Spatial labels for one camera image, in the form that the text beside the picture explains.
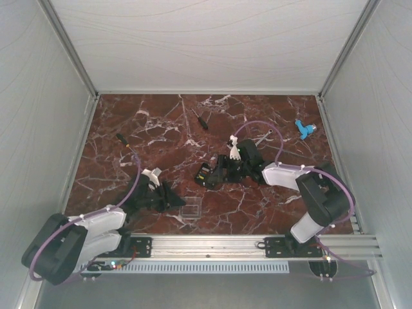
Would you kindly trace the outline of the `black fuse box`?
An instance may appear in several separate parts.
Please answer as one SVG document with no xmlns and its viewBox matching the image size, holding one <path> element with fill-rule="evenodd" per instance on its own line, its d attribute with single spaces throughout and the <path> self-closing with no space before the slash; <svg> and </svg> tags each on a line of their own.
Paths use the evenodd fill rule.
<svg viewBox="0 0 412 309">
<path fill-rule="evenodd" d="M 210 180 L 212 173 L 212 167 L 207 163 L 202 163 L 200 169 L 194 177 L 194 182 L 202 187 L 212 189 L 215 186 L 215 184 Z"/>
</svg>

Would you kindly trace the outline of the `clear plastic fuse box cover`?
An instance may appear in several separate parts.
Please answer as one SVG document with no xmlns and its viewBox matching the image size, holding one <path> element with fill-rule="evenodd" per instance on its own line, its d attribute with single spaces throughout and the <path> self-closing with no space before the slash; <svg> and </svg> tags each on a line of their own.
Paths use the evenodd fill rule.
<svg viewBox="0 0 412 309">
<path fill-rule="evenodd" d="M 185 205 L 180 207 L 180 216 L 187 220 L 200 219 L 202 199 L 197 196 L 187 196 L 183 200 Z"/>
</svg>

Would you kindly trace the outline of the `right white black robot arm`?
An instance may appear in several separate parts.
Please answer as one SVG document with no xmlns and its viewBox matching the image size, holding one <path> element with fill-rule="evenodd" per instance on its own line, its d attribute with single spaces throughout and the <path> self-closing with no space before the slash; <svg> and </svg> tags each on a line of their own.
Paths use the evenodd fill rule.
<svg viewBox="0 0 412 309">
<path fill-rule="evenodd" d="M 233 136 L 230 153 L 221 154 L 214 167 L 203 163 L 194 176 L 201 187 L 214 189 L 224 183 L 250 178 L 259 185 L 284 187 L 299 192 L 306 212 L 280 242 L 265 240 L 265 248 L 283 256 L 311 254 L 319 248 L 316 237 L 333 224 L 351 216 L 355 198 L 337 175 L 334 166 L 296 166 L 265 160 L 250 139 L 238 142 Z"/>
</svg>

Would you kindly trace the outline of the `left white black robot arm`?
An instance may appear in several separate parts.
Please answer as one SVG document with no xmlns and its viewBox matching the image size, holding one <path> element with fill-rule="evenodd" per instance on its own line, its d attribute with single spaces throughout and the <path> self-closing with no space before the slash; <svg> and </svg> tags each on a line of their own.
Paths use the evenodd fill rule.
<svg viewBox="0 0 412 309">
<path fill-rule="evenodd" d="M 132 249 L 127 224 L 143 208 L 163 212 L 171 207 L 173 191 L 167 182 L 155 183 L 143 174 L 136 178 L 122 205 L 78 216 L 51 215 L 24 251 L 21 263 L 32 280 L 59 285 L 74 270 L 93 258 L 114 252 L 125 256 Z"/>
</svg>

